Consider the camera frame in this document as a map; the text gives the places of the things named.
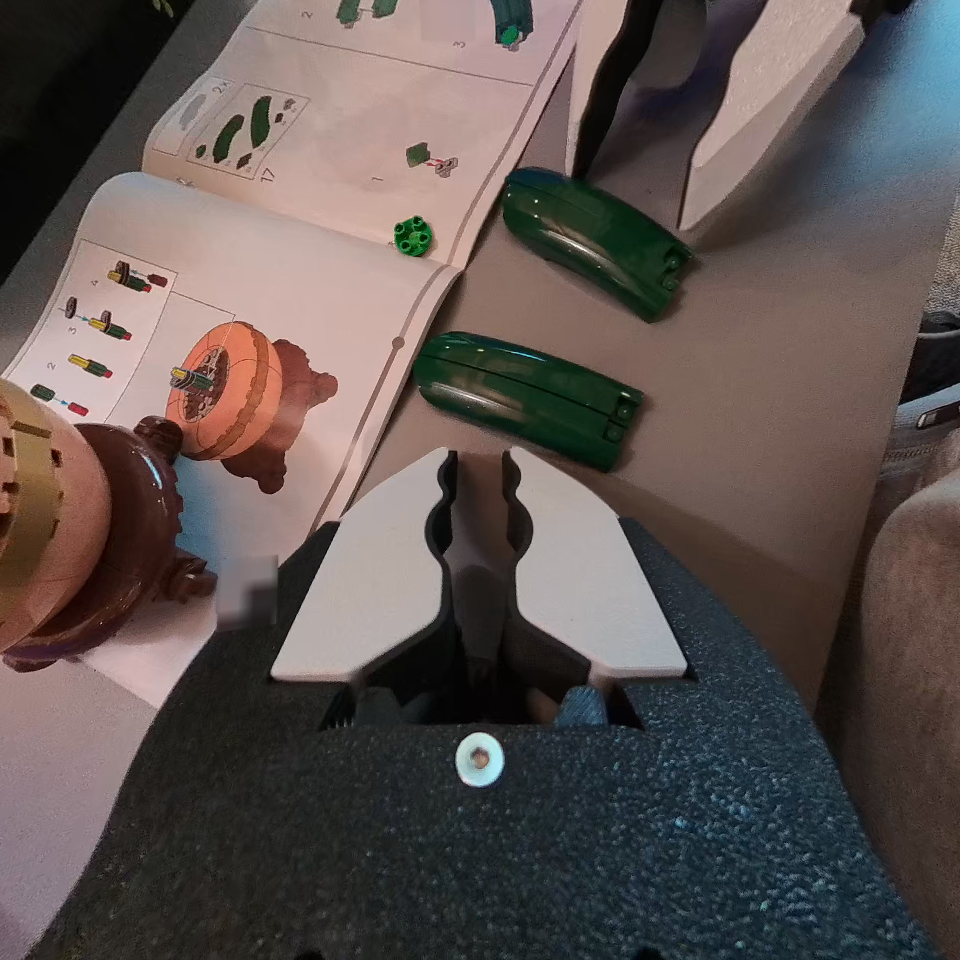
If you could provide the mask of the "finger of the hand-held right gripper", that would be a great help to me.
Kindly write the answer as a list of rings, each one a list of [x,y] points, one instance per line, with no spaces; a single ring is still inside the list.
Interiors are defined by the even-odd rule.
[[[732,55],[718,109],[690,156],[681,231],[695,230],[725,205],[888,17],[883,1],[764,4]]]
[[[584,179],[621,95],[673,90],[693,72],[706,36],[704,1],[582,3],[567,124],[567,174]]]

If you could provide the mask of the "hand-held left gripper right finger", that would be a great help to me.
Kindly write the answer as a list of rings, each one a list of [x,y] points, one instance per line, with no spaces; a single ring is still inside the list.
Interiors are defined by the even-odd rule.
[[[690,664],[621,518],[521,448],[501,458],[513,551],[500,638],[500,708],[518,722],[638,722],[635,685]]]

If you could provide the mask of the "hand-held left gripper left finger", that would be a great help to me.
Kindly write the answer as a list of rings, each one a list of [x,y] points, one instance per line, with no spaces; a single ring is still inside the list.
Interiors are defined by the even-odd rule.
[[[270,678],[336,687],[323,722],[426,722],[470,700],[453,607],[458,454],[437,448],[345,512]]]

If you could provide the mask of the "peach brick flower pot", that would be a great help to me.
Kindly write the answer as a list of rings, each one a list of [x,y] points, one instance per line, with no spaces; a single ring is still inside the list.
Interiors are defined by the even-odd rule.
[[[214,593],[207,562],[177,545],[183,498],[172,420],[74,425],[1,386],[1,653],[28,673],[114,637],[152,602]]]

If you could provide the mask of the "grey desk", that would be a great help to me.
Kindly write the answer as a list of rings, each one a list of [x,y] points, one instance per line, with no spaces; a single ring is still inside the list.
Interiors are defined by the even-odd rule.
[[[533,258],[499,214],[488,222],[440,330],[507,338],[647,392],[639,451],[598,478],[718,594],[813,711],[939,249],[923,173],[922,120],[938,45],[958,40],[958,2],[915,2],[877,24],[850,66],[774,156],[695,234],[698,269],[679,315],[629,318]],[[683,100],[630,123],[601,162],[610,192],[661,222],[699,113]],[[461,451],[452,558],[458,613],[507,564],[499,493],[506,441],[447,418],[407,388],[359,495],[442,444]],[[156,711],[88,666],[2,670],[2,958],[22,958],[66,898]]]

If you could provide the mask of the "building instruction booklet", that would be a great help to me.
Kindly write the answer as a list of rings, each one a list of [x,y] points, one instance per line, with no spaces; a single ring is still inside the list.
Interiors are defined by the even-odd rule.
[[[222,578],[286,561],[354,500],[582,5],[258,2],[94,193],[2,380],[74,426],[172,421],[177,546]],[[56,664],[158,706],[214,624],[211,596],[151,602]]]

